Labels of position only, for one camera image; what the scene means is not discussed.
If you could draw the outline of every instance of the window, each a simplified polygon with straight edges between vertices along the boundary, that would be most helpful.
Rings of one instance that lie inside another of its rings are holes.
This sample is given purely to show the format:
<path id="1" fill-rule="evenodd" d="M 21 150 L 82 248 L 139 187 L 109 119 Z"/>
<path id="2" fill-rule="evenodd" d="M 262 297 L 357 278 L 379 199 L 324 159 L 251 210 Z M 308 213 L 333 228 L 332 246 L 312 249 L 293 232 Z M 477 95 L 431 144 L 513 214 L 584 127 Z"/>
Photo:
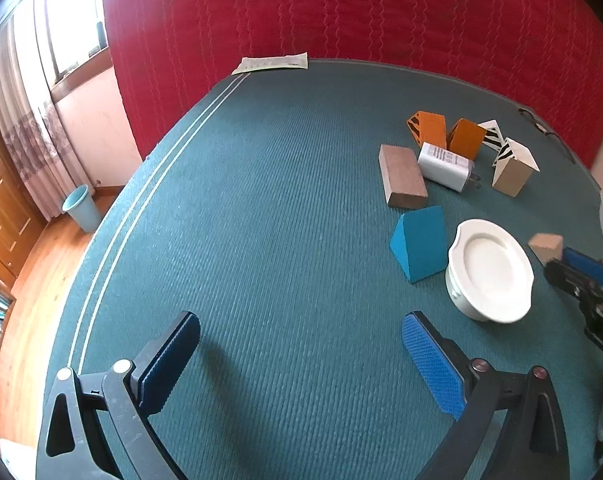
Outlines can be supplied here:
<path id="1" fill-rule="evenodd" d="M 37 43 L 50 86 L 107 46 L 102 0 L 33 0 Z"/>

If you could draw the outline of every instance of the red curtain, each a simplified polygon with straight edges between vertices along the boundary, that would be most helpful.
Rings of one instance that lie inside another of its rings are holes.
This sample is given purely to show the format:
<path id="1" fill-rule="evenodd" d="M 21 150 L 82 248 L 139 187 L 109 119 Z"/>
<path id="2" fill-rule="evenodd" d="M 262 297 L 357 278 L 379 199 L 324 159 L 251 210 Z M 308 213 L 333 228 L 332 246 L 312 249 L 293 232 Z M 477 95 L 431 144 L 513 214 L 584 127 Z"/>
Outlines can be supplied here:
<path id="1" fill-rule="evenodd" d="M 529 105 L 591 165 L 603 25 L 583 0 L 104 0 L 142 156 L 242 56 L 349 58 L 455 76 Z M 406 118 L 413 112 L 406 108 Z"/>

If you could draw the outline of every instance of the door panel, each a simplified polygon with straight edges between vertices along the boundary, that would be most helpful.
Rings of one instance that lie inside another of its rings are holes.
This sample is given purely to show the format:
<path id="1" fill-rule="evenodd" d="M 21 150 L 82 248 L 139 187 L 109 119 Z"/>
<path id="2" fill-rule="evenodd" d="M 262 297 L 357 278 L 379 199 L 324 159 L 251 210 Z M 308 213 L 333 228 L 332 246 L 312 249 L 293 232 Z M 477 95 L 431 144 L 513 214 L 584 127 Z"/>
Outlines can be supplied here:
<path id="1" fill-rule="evenodd" d="M 17 276 L 45 222 L 14 182 L 8 164 L 0 152 L 0 261 Z"/>

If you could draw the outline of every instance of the baseboard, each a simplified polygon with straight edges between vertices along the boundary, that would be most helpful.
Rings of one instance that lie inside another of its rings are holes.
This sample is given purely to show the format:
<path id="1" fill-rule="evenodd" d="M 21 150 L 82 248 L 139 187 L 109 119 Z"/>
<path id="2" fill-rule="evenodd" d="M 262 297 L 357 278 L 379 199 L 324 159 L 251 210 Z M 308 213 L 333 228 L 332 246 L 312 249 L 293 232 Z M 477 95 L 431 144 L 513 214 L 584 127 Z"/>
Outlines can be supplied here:
<path id="1" fill-rule="evenodd" d="M 121 192 L 122 189 L 123 189 L 123 186 L 95 187 L 94 195 L 95 196 L 117 196 Z"/>

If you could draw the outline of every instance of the wooden floor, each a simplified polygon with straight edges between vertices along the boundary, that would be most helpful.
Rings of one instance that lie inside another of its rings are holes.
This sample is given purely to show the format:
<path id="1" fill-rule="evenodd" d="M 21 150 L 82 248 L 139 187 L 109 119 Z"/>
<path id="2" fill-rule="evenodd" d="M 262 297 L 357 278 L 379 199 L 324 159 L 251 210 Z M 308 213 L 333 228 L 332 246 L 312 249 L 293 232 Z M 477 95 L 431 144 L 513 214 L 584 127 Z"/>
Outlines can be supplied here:
<path id="1" fill-rule="evenodd" d="M 98 196 L 107 211 L 115 196 Z M 36 449 L 41 403 L 59 319 L 91 235 L 68 215 L 46 227 L 28 256 L 0 354 L 0 438 Z"/>

